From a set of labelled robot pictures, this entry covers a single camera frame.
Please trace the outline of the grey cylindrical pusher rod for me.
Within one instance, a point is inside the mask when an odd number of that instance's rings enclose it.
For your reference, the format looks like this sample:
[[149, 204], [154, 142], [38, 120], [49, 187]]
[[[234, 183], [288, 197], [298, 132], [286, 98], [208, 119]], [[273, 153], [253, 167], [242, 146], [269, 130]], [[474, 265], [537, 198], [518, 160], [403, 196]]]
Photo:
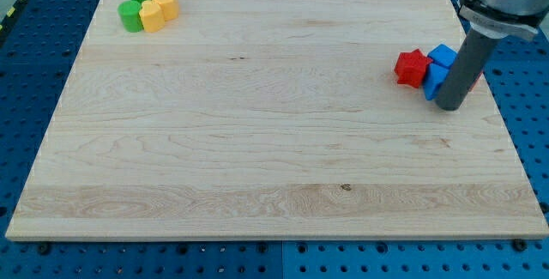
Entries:
[[455, 111], [462, 105], [498, 42], [470, 28], [435, 98], [439, 108]]

